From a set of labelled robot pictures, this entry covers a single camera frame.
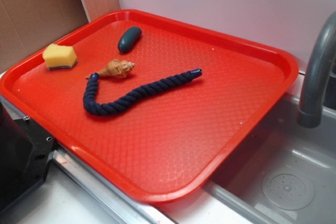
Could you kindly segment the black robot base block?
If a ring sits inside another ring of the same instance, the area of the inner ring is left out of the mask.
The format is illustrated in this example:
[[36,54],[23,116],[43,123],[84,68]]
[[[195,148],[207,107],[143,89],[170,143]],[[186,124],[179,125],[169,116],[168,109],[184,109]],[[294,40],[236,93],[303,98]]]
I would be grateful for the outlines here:
[[55,138],[33,119],[13,119],[1,105],[1,215],[46,180]]

